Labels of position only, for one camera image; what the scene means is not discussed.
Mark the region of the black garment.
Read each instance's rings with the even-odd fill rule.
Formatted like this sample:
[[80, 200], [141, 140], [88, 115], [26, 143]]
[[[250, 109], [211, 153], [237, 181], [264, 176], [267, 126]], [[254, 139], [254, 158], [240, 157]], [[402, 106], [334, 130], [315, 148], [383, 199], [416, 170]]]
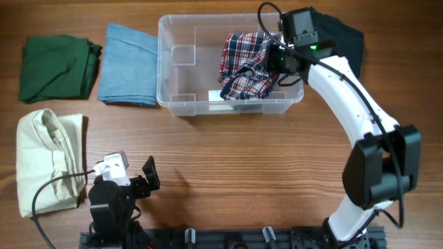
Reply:
[[364, 34], [335, 17], [316, 11], [313, 7], [310, 7], [309, 11], [319, 40], [334, 40], [338, 51], [347, 58], [353, 74], [359, 79], [363, 63]]

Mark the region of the red navy plaid garment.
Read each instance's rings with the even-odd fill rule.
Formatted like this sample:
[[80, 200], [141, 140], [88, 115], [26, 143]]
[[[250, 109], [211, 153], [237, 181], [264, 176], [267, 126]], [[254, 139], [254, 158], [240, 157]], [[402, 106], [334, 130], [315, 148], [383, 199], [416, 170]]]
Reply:
[[261, 100], [272, 92], [279, 75], [266, 71], [265, 55], [273, 40], [265, 33], [231, 33], [221, 55], [218, 82], [224, 100]]

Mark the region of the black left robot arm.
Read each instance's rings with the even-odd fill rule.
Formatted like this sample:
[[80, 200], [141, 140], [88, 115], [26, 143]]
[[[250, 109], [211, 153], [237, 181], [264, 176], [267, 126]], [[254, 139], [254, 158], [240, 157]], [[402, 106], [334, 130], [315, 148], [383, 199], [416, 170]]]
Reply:
[[130, 178], [126, 155], [109, 154], [93, 167], [96, 178], [89, 190], [93, 222], [80, 248], [148, 248], [155, 247], [138, 218], [141, 209], [136, 200], [159, 190], [161, 182], [150, 156], [142, 166], [144, 176]]

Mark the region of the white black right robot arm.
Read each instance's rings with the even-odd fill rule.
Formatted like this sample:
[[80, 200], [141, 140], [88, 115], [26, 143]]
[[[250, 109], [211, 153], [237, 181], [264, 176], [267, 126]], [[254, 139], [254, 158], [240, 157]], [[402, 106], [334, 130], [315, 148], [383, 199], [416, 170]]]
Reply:
[[311, 238], [321, 248], [345, 248], [365, 237], [379, 214], [404, 224], [404, 195], [417, 186], [421, 133], [401, 126], [363, 88], [331, 42], [297, 48], [267, 46], [265, 69], [299, 75], [333, 111], [352, 151], [342, 173], [345, 197]]

